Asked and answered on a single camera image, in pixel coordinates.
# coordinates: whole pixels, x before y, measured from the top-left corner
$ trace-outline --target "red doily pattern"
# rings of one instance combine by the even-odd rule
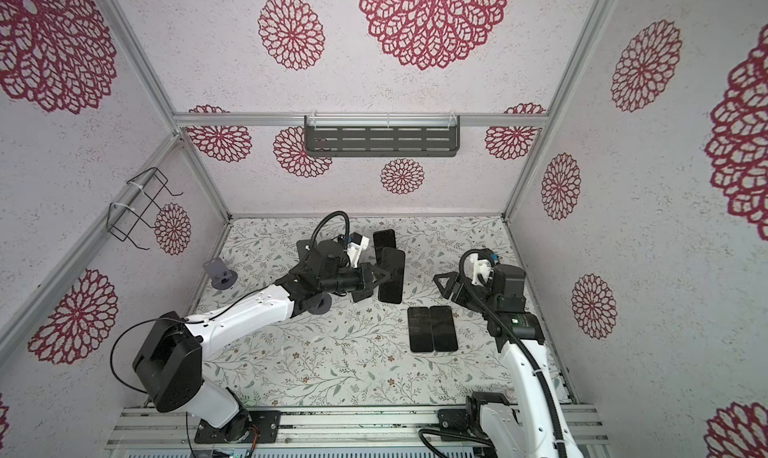
[[[8,424],[8,407],[3,404],[2,394],[0,394],[0,450],[2,450],[2,439],[10,426]]]
[[[680,29],[666,20],[652,23],[629,41],[610,86],[616,107],[633,112],[655,100],[674,75],[682,45]]]
[[[409,194],[424,183],[424,168],[411,159],[398,158],[384,165],[381,179],[388,192]]]
[[[99,270],[85,270],[27,344],[40,361],[72,364],[96,350],[118,315],[118,296]]]
[[[322,175],[333,163],[331,158],[313,158],[306,154],[304,128],[298,126],[280,130],[272,146],[280,166],[296,176]]]
[[[710,117],[710,183],[728,197],[728,213],[755,224],[768,241],[768,25],[747,59],[729,73],[723,101]]]
[[[218,106],[202,105],[190,113],[229,113]],[[187,134],[197,149],[220,162],[238,162],[250,153],[250,135],[245,126],[190,126]]]
[[[98,108],[117,50],[92,0],[0,0],[0,82],[45,111]]]
[[[706,426],[707,458],[768,456],[768,410],[759,403],[718,408]]]
[[[187,249],[192,226],[184,208],[176,203],[166,204],[154,220],[154,226],[154,237],[164,252],[178,254]]]
[[[326,47],[322,24],[302,0],[269,0],[259,16],[259,35],[267,52],[288,69],[307,69]]]
[[[542,180],[542,203],[553,220],[562,220],[574,210],[581,192],[581,178],[573,156],[567,153],[552,158]]]
[[[576,282],[571,310],[578,326],[592,338],[606,338],[616,326],[614,292],[599,276],[586,274]]]
[[[504,113],[546,113],[541,105],[520,103],[507,108]],[[485,147],[491,155],[504,160],[513,160],[528,154],[536,138],[537,128],[533,126],[493,126],[485,132]]]
[[[488,40],[508,0],[360,0],[368,33],[402,65],[446,68]]]

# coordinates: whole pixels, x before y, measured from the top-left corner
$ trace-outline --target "floral patterned table surface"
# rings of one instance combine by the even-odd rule
[[[225,291],[209,284],[197,311],[224,306],[284,275],[296,263],[296,241],[309,238],[318,221],[236,220],[221,257],[239,278]],[[499,363],[481,315],[452,304],[456,352],[414,354],[408,342],[406,310],[449,304],[432,277],[455,271],[463,252],[487,247],[503,263],[516,264],[500,217],[352,219],[352,231],[365,236],[388,228],[406,252],[402,304],[382,303],[376,295],[359,303],[349,295],[334,298],[326,314],[302,314],[227,345],[204,363],[206,376],[235,390],[247,406],[456,404],[478,390],[515,401],[511,375]],[[342,220],[334,218],[323,235],[342,231]],[[361,260],[375,261],[372,248]],[[558,398],[570,403],[552,353],[549,363]]]

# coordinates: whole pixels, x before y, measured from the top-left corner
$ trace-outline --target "smartphone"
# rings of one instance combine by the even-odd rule
[[[429,323],[429,308],[408,308],[408,336],[411,339],[411,351],[413,353],[434,351],[432,326]]]
[[[384,247],[379,266],[392,275],[386,283],[379,285],[379,301],[402,303],[402,281],[406,275],[406,252]]]
[[[435,306],[429,309],[429,322],[432,326],[432,342],[435,351],[456,351],[456,327],[453,324],[453,310],[449,306]]]
[[[373,234],[373,250],[376,252],[376,262],[379,266],[381,266],[382,249],[384,247],[397,248],[395,230],[381,230]]]

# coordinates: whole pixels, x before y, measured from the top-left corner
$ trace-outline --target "leaf pattern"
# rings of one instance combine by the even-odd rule
[[[318,218],[240,219],[221,252],[239,278],[229,290],[207,286],[197,312],[222,307],[266,286],[296,263],[296,242],[309,238]],[[483,317],[440,298],[432,277],[455,271],[470,248],[490,248],[516,264],[500,217],[353,218],[351,230],[371,237],[394,229],[406,252],[402,304],[369,298],[333,299],[323,315],[304,313],[264,327],[220,350],[204,365],[206,376],[234,390],[247,406],[460,404],[473,391],[504,393],[516,400],[512,376],[499,362]],[[340,218],[321,237],[343,233]],[[373,246],[361,261],[375,261]],[[414,354],[406,311],[411,306],[450,304],[459,349]],[[552,353],[548,354],[558,399],[570,403]]]

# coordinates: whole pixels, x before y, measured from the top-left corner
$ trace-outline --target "black mounting plate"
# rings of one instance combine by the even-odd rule
[[[277,439],[277,431],[280,429],[280,412],[279,411],[249,411],[251,421],[259,429],[259,439],[256,443],[275,443]],[[206,422],[206,420],[200,420],[201,428],[197,429],[197,434],[194,437],[194,442],[201,445],[209,444],[223,444],[227,443],[222,434],[217,428],[213,428]],[[248,430],[246,434],[238,443],[253,443],[254,432]]]

